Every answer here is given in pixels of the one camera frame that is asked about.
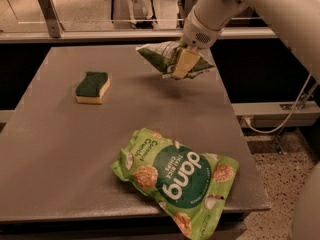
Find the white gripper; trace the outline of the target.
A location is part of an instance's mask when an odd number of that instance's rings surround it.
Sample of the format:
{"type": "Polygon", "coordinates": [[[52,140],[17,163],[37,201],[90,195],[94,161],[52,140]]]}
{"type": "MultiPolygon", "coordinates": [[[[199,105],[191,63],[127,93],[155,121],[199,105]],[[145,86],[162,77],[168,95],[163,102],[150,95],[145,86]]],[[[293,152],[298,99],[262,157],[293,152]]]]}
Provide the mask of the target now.
{"type": "MultiPolygon", "coordinates": [[[[222,29],[223,26],[211,14],[194,6],[184,21],[182,39],[188,46],[207,49],[215,43],[222,29]]],[[[199,59],[200,54],[196,50],[183,49],[173,71],[173,77],[183,79],[199,59]]]]}

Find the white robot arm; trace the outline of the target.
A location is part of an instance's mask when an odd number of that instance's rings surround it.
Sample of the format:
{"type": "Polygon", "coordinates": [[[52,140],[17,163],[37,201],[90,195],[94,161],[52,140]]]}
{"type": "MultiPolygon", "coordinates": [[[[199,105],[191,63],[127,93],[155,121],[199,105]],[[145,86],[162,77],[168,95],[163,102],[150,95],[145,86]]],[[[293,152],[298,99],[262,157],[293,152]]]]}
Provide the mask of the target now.
{"type": "Polygon", "coordinates": [[[320,82],[320,0],[198,0],[185,20],[182,40],[209,48],[230,19],[248,7],[320,82]]]}

